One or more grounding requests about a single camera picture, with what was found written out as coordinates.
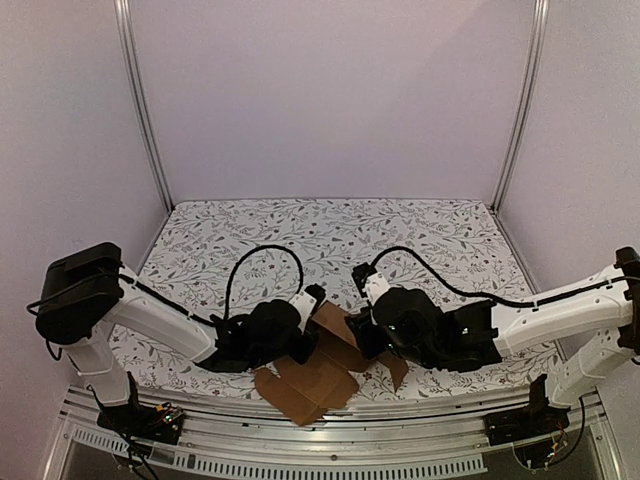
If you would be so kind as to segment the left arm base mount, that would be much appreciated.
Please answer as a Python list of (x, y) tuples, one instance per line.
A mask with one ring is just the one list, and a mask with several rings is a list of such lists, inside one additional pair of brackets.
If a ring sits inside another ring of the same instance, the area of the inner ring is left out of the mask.
[(126, 375), (129, 396), (124, 404), (105, 406), (97, 395), (94, 395), (100, 410), (97, 424), (128, 439), (135, 437), (177, 445), (185, 420), (185, 411), (171, 402), (153, 407), (141, 404), (133, 375), (130, 372)]

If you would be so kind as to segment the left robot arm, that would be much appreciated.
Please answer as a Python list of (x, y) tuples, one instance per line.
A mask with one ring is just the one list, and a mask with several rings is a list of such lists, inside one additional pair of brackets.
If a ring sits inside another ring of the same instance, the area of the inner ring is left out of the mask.
[(244, 373), (282, 357), (305, 363), (317, 344), (308, 322), (326, 298), (317, 284), (298, 284), (288, 300), (258, 303), (250, 313), (203, 318), (145, 285), (104, 242), (49, 265), (41, 296), (27, 305), (47, 346), (58, 346), (128, 434), (148, 426), (133, 400), (134, 383), (101, 328), (120, 325), (182, 355), (200, 369)]

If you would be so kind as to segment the brown cardboard box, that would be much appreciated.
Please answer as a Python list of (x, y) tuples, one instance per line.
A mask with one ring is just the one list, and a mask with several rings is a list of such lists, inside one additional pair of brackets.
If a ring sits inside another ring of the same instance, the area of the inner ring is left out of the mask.
[(254, 373), (254, 386), (262, 399), (298, 426), (308, 426), (331, 410), (344, 408), (358, 393), (354, 375), (381, 365), (390, 376), (392, 391), (401, 387), (409, 367), (390, 353), (373, 360), (363, 357), (345, 323), (347, 312), (327, 302), (312, 317), (319, 328), (319, 342), (304, 364), (282, 357), (274, 368)]

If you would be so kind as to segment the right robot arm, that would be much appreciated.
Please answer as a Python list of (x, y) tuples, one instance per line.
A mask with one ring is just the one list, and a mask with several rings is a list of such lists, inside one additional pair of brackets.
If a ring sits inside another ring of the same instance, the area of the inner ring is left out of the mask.
[(592, 339), (569, 360), (536, 379), (517, 427), (537, 436), (556, 412), (639, 355), (639, 254), (616, 251), (615, 262), (591, 277), (546, 295), (507, 300), (447, 284), (468, 304), (443, 311), (421, 289), (392, 286), (374, 262), (353, 268), (367, 302), (345, 323), (367, 358), (391, 353), (425, 369), (473, 372), (532, 346), (590, 331)]

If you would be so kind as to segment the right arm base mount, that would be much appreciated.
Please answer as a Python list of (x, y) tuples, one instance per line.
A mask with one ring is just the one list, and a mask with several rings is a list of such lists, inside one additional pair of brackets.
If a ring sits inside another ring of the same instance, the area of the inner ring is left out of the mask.
[(484, 433), (491, 446), (522, 441), (550, 434), (569, 426), (569, 407), (556, 408), (546, 395), (547, 375), (529, 386), (528, 403), (519, 408), (489, 413), (482, 418)]

